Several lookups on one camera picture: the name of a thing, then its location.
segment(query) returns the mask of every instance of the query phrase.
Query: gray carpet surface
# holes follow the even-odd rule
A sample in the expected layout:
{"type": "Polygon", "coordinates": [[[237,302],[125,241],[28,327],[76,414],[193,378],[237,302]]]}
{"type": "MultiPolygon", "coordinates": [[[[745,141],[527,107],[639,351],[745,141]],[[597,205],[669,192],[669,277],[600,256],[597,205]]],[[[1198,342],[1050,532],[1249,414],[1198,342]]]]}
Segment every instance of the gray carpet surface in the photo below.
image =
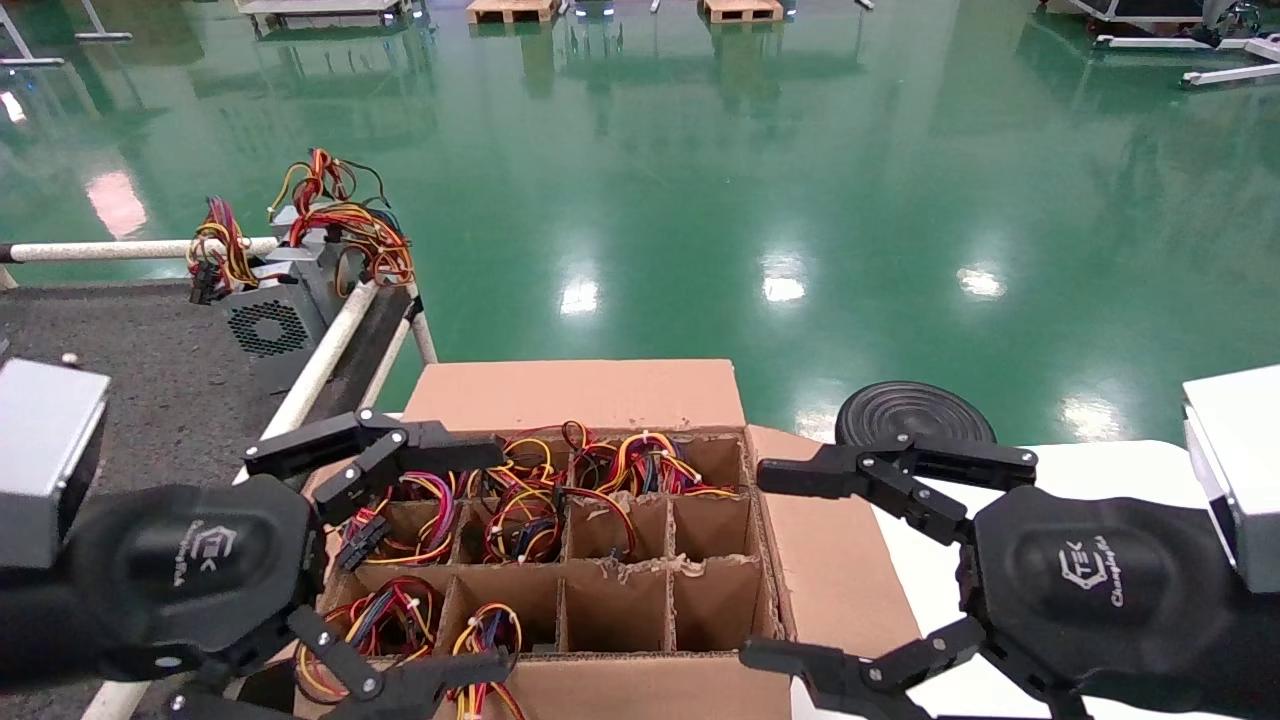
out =
{"type": "MultiPolygon", "coordinates": [[[[170,483],[229,484],[284,397],[262,392],[221,311],[192,305],[187,292],[173,281],[0,292],[10,341],[0,360],[74,352],[86,370],[111,377],[101,470],[86,502],[170,483]]],[[[308,420],[356,409],[407,306],[402,291],[379,293],[308,420]]],[[[161,717],[177,684],[155,683],[134,717],[161,717]]],[[[74,720],[99,685],[3,696],[0,717],[74,720]]]]}

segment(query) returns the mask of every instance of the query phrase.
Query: printed logo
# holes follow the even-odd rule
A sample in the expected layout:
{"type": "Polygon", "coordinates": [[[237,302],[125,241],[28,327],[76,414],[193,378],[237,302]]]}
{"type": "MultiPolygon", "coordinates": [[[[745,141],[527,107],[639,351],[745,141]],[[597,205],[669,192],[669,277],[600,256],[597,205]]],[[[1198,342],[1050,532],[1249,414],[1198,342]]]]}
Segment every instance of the printed logo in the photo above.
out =
{"type": "Polygon", "coordinates": [[[232,555],[232,547],[236,544],[236,530],[223,525],[201,530],[204,527],[204,520],[192,520],[182,536],[182,542],[178,543],[178,555],[173,559],[173,587],[175,588],[180,588],[187,582],[188,559],[192,562],[200,562],[201,573],[212,573],[218,570],[218,559],[232,555]]]}
{"type": "Polygon", "coordinates": [[[1093,589],[1111,580],[1111,605],[1124,607],[1124,583],[1120,582],[1120,564],[1107,538],[1096,536],[1093,548],[1084,550],[1084,542],[1066,542],[1057,551],[1062,577],[1082,589],[1093,589]]]}
{"type": "Polygon", "coordinates": [[[221,525],[211,528],[196,534],[195,542],[191,546],[191,559],[204,560],[200,564],[200,571],[211,571],[218,569],[218,564],[214,562],[216,557],[230,557],[232,543],[236,542],[236,530],[229,530],[221,525]]]}
{"type": "Polygon", "coordinates": [[[1106,582],[1107,571],[1102,569],[1102,556],[1084,551],[1083,542],[1068,542],[1066,550],[1057,551],[1062,564],[1062,577],[1084,589],[1093,589],[1106,582]]]}

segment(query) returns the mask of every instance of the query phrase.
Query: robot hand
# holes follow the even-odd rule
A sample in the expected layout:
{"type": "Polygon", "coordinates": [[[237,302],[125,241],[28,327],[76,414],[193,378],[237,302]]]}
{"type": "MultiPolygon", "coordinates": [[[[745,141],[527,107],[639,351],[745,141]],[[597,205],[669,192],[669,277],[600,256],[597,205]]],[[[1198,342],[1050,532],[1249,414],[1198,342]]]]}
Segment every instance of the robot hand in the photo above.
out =
{"type": "Polygon", "coordinates": [[[324,587],[325,524],[343,523],[406,469],[500,465],[494,437],[460,439],[439,423],[361,410],[261,441],[244,461],[251,475],[238,486],[91,501],[51,568],[0,570],[0,691],[195,670],[170,698],[175,717],[284,717],[221,692],[294,638],[348,688],[335,720],[430,717],[444,689],[506,679],[499,653],[378,673],[311,607],[324,587]],[[314,502],[282,482],[352,455],[314,502]]]}
{"type": "Polygon", "coordinates": [[[742,664],[796,675],[817,707],[869,720],[929,720],[906,691],[978,653],[1055,720],[1088,719],[1082,696],[1280,716],[1266,660],[1280,650],[1280,594],[1249,592],[1211,516],[1053,497],[1033,487],[1036,461],[1020,448],[909,436],[823,446],[805,462],[760,461],[764,492],[864,497],[942,544],[960,543],[966,618],[877,659],[750,638],[742,664]],[[1006,495],[970,520],[918,475],[1006,495]]]}

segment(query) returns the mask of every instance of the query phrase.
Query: black round base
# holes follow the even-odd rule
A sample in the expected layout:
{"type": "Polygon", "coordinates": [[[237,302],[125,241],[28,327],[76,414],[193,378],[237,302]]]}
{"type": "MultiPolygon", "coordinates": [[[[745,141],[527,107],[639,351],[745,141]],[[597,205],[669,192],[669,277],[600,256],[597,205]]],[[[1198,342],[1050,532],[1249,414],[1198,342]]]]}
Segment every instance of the black round base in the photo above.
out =
{"type": "Polygon", "coordinates": [[[869,445],[902,433],[996,442],[991,423],[963,397],[909,380],[869,384],[836,416],[836,443],[869,445]]]}

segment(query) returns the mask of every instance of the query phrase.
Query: green epoxy floor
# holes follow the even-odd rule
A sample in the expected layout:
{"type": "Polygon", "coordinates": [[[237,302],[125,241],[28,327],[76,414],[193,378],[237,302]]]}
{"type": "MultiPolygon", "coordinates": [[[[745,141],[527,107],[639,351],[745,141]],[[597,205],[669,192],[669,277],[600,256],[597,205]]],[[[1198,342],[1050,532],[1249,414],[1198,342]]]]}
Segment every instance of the green epoxy floor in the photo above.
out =
{"type": "Polygon", "coordinates": [[[640,0],[497,37],[453,0],[264,41],[227,0],[100,0],[137,40],[82,47],[60,1],[9,5],[70,68],[0,77],[5,241],[187,237],[211,193],[265,234],[319,145],[385,177],[447,361],[731,357],[753,421],[814,437],[920,379],[1048,443],[1176,442],[1181,380],[1277,359],[1280,82],[1176,87],[1240,58],[1094,56],[1032,0],[745,32],[640,0]]]}

